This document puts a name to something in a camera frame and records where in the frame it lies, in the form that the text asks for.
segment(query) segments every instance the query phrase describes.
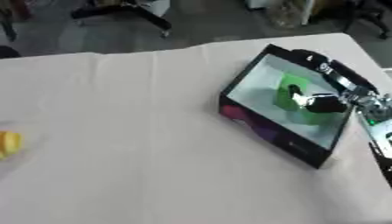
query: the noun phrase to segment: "office chair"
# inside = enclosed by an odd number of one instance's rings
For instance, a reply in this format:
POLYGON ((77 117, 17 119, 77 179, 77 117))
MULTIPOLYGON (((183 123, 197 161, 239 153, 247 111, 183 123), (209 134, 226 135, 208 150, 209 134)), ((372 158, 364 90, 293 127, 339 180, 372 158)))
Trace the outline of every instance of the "office chair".
POLYGON ((359 0, 346 1, 346 16, 348 17, 343 32, 347 32, 356 19, 365 19, 381 29, 380 39, 389 37, 389 28, 382 22, 384 10, 375 7, 375 1, 359 0))
POLYGON ((96 0, 86 0, 85 5, 71 12, 71 18, 82 19, 90 18, 100 15, 107 15, 111 13, 127 11, 138 15, 141 18, 146 19, 150 23, 162 29, 162 38, 167 38, 170 35, 172 24, 155 15, 154 13, 146 10, 143 3, 139 3, 137 0, 118 0, 115 4, 102 4, 96 0))

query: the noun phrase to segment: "black box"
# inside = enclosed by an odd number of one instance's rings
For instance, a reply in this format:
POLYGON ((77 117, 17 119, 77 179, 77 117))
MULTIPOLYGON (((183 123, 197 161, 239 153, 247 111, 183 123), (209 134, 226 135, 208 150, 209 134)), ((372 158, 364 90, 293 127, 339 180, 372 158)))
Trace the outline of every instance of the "black box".
POLYGON ((319 168, 333 153, 352 110, 320 115, 305 108, 289 111, 277 106, 282 79, 293 74, 308 81, 307 95, 337 94, 320 73, 294 53, 269 45, 220 93, 219 110, 230 119, 246 123, 271 144, 319 168))

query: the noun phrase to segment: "green object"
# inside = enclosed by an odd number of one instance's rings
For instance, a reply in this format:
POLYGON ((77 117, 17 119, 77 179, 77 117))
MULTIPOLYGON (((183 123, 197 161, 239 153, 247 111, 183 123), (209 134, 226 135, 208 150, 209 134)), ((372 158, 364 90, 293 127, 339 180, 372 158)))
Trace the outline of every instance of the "green object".
POLYGON ((329 121, 331 121, 331 119, 333 119, 333 116, 335 116, 335 113, 326 113, 326 114, 312 113, 307 108, 302 108, 300 112, 306 124, 308 125, 320 125, 320 124, 328 123, 329 121))
POLYGON ((276 91, 275 105, 288 111, 298 110, 298 105, 290 97, 289 86, 296 85, 304 93, 308 83, 309 81, 305 78, 286 73, 276 91))

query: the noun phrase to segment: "gray carpet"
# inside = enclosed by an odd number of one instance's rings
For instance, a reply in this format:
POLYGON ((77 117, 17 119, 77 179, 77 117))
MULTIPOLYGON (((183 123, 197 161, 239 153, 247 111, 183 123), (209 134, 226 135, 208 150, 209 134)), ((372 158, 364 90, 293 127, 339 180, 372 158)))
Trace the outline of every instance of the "gray carpet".
MULTIPOLYGON (((24 56, 57 53, 133 53, 176 49, 237 39, 263 39, 305 34, 339 32, 339 21, 327 20, 295 30, 277 29, 264 12, 249 11, 242 0, 171 0, 165 18, 173 23, 168 39, 158 28, 129 14, 86 19, 79 27, 69 12, 82 0, 31 0, 34 17, 16 24, 19 37, 9 44, 0 33, 0 44, 10 45, 24 56)), ((392 13, 386 21, 392 26, 392 13)), ((392 38, 379 40, 372 25, 357 22, 350 29, 360 45, 382 66, 392 67, 392 38)))

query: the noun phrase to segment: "black chair leg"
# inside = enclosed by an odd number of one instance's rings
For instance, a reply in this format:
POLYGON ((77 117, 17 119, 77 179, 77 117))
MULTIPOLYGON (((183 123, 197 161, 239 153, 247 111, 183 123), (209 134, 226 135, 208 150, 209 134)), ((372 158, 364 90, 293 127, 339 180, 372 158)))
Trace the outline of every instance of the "black chair leg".
POLYGON ((168 32, 172 28, 172 24, 141 6, 133 5, 111 5, 104 7, 85 7, 71 12, 73 19, 91 18, 95 16, 107 15, 120 11, 128 11, 137 14, 139 17, 146 19, 150 23, 168 32))
POLYGON ((367 20, 368 22, 378 26, 381 29, 380 39, 387 39, 389 35, 389 28, 377 17, 369 14, 360 15, 361 18, 367 20))

